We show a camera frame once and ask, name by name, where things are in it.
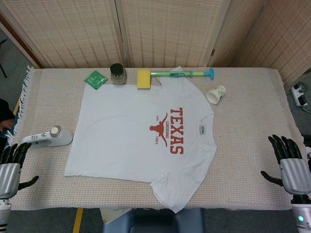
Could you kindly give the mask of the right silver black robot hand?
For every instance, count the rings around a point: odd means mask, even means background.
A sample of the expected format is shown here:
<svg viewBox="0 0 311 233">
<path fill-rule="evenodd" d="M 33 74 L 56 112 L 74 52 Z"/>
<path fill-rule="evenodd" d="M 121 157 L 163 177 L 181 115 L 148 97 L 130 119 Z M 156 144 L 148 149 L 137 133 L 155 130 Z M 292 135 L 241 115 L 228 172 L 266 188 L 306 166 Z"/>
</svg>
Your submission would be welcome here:
<svg viewBox="0 0 311 233">
<path fill-rule="evenodd" d="M 282 186 L 291 195 L 310 194 L 311 173 L 298 145 L 290 138 L 275 134 L 269 136 L 268 140 L 274 149 L 281 178 L 274 178 L 265 171 L 261 171 L 261 175 L 267 181 Z"/>
</svg>

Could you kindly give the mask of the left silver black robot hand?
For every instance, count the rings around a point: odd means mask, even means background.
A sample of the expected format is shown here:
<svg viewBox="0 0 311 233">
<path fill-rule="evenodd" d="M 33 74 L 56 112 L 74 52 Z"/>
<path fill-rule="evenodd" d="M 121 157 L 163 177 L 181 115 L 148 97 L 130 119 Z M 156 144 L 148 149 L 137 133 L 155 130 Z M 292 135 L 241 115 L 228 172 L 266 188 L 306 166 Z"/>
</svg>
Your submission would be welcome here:
<svg viewBox="0 0 311 233">
<path fill-rule="evenodd" d="M 19 190 L 34 185 L 39 179 L 39 176 L 34 176 L 30 181 L 20 182 L 21 169 L 31 145 L 31 143 L 13 144 L 7 146 L 0 154 L 1 200 L 11 199 Z"/>
</svg>

